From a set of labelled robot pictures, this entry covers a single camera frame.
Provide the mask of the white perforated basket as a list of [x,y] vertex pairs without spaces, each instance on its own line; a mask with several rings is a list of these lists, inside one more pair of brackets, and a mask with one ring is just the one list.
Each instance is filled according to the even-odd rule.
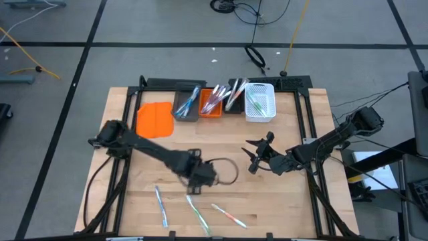
[[[254,109],[247,94],[252,95],[261,103],[263,109],[267,112],[267,117],[263,117]],[[245,86],[245,119],[250,123],[268,123],[276,116],[276,100],[274,87],[271,84],[249,83]]]

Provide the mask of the grey plastic bin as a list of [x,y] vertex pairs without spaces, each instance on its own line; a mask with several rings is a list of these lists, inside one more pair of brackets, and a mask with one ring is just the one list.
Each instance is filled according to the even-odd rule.
[[176,111],[190,98],[192,95],[191,91],[176,91],[175,98],[173,102],[173,110],[171,114],[173,115],[176,121],[181,122],[197,122],[199,119],[199,96],[193,101],[188,113],[186,116],[181,117],[177,116]]

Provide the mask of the green white toothbrush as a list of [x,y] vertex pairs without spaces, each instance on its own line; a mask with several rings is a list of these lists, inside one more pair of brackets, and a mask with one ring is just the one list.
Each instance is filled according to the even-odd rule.
[[263,109],[263,106],[261,105],[260,102],[257,101],[257,99],[251,95],[250,96],[251,100],[252,100],[252,105],[254,106],[254,108],[263,116],[263,117],[267,117],[268,114],[267,112]]
[[199,220],[199,223],[200,223],[202,229],[205,231],[206,235],[207,236],[211,236],[210,227],[208,226],[207,222],[204,220],[204,218],[202,217],[202,215],[200,214],[200,212],[198,211],[198,209],[193,204],[193,200],[192,200],[191,196],[186,195],[186,199],[187,199],[190,207],[194,211],[195,215],[197,216],[197,218]]
[[267,114],[264,111],[262,105],[252,96],[252,94],[250,94],[248,96],[250,103],[254,106],[254,108],[263,116],[266,117]]
[[247,94],[247,99],[251,103],[251,105],[256,109],[260,115],[265,116],[265,112],[261,106],[261,104],[252,96],[252,93]]

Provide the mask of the black diagonal beam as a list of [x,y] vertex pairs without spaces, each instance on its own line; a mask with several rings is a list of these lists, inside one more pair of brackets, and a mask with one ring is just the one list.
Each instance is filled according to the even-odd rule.
[[356,177],[361,173],[367,173],[369,171],[378,169],[379,167],[400,161],[405,154],[418,156],[417,142],[415,138],[399,143],[394,147],[389,147],[376,155],[372,155],[359,162],[349,165],[345,168],[346,177]]

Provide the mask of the black plastic bin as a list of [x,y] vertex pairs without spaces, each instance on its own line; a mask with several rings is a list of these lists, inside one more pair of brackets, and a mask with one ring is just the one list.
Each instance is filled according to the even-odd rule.
[[223,100],[222,110],[226,114],[241,114],[245,110],[244,91],[241,92],[241,94],[233,101],[230,108],[227,109],[227,103],[232,96],[233,95],[230,94]]

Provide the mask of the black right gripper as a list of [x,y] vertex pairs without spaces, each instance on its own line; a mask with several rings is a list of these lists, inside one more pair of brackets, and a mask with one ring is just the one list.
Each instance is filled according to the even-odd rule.
[[266,139],[260,139],[257,141],[246,140],[250,145],[256,146],[255,153],[242,148],[242,150],[249,156],[251,165],[249,166],[249,172],[255,174],[258,169],[265,171],[272,171],[277,175],[281,175],[284,172],[293,171],[296,169],[296,162],[292,161],[291,155],[282,155],[275,151],[270,144],[274,140],[274,134],[268,132]]

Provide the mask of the black perforated mount plate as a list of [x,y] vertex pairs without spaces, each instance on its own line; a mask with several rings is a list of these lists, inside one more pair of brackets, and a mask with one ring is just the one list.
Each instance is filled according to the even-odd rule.
[[169,88],[174,90],[193,90],[196,86],[206,87],[205,80],[170,79],[170,78],[148,78],[148,86]]
[[277,76],[249,78],[250,83],[271,84],[277,91],[313,88],[310,76]]

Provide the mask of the white sheet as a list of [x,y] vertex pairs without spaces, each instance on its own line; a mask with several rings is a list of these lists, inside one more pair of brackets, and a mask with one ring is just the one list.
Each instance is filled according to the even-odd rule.
[[[380,153],[380,151],[354,151],[352,152],[352,158],[355,162],[359,162],[378,153]],[[374,171],[369,171],[368,174],[375,179],[378,179],[380,182],[391,189],[399,188],[389,165],[379,167]],[[367,175],[358,175],[356,177],[352,177],[348,180],[348,182],[362,184],[363,187],[370,187],[372,191],[386,190],[384,186]]]

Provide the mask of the black keyboard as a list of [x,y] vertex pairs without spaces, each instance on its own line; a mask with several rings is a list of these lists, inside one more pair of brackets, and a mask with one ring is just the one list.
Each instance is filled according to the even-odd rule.
[[409,183],[413,199],[421,206],[424,219],[428,222],[428,178]]

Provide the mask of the orange plastic bin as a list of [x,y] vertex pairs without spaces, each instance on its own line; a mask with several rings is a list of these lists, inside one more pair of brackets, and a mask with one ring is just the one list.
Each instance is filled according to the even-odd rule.
[[223,102],[219,102],[217,106],[209,113],[209,114],[203,114],[201,112],[202,108],[208,101],[210,95],[211,95],[212,89],[208,88],[202,88],[201,93],[199,94],[199,116],[203,118],[220,118],[222,115],[222,108],[223,108]]

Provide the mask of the grey stand base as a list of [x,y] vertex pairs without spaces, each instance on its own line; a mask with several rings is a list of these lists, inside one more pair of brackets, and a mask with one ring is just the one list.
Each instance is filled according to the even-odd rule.
[[33,84],[35,82],[34,76],[29,75],[6,75],[6,74],[0,74],[0,84],[6,84],[6,83],[12,83],[12,84],[20,84],[20,83],[26,83],[26,84]]
[[0,0],[5,5],[14,9],[30,9],[32,7],[41,9],[45,7],[65,7],[64,0]]

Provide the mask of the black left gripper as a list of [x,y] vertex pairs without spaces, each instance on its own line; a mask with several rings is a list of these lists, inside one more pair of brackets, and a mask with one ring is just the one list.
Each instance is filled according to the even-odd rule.
[[204,185],[214,185],[217,172],[213,164],[203,161],[200,149],[189,149],[189,164],[184,175],[179,175],[179,181],[187,188],[188,195],[200,195]]

